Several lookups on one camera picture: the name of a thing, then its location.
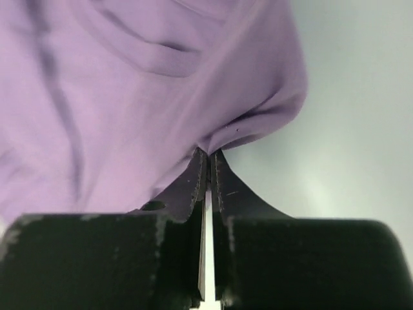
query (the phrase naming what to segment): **black tool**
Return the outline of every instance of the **black tool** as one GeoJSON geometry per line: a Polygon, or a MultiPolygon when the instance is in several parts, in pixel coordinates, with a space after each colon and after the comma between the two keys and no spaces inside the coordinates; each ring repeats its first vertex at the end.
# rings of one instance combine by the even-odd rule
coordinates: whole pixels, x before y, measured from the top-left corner
{"type": "Polygon", "coordinates": [[[291,218],[256,196],[221,151],[201,150],[141,210],[20,217],[0,245],[0,309],[198,307],[208,189],[223,309],[413,309],[386,225],[291,218]]]}

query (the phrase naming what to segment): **white background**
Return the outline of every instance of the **white background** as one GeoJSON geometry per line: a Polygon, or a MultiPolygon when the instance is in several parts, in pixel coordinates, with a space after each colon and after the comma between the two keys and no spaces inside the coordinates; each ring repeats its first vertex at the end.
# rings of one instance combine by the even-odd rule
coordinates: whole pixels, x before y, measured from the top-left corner
{"type": "Polygon", "coordinates": [[[226,153],[293,216],[389,225],[413,266],[413,1],[293,0],[310,80],[298,118],[226,153]]]}

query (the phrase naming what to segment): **purple fabric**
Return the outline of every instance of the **purple fabric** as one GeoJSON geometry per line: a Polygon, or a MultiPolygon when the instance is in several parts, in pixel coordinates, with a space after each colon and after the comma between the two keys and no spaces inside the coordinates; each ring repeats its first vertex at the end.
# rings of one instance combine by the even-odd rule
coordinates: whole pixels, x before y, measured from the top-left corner
{"type": "Polygon", "coordinates": [[[2,0],[0,214],[139,208],[306,90],[286,0],[2,0]]]}

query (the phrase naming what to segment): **black metal jaw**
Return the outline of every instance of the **black metal jaw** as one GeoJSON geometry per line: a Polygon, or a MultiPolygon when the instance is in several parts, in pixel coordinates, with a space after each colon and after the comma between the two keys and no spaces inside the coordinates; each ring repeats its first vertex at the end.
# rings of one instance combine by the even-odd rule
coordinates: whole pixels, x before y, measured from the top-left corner
{"type": "Polygon", "coordinates": [[[0,309],[189,309],[203,299],[210,183],[225,309],[413,309],[398,241],[372,221],[298,220],[256,196],[222,152],[128,214],[26,215],[0,245],[0,309]]]}

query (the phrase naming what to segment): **lavender cloth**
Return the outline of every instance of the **lavender cloth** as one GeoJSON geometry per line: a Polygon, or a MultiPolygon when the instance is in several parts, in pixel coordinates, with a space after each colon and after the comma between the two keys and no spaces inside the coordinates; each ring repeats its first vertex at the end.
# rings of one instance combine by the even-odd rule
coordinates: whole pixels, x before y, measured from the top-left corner
{"type": "Polygon", "coordinates": [[[306,90],[286,0],[2,0],[0,214],[136,209],[306,90]]]}

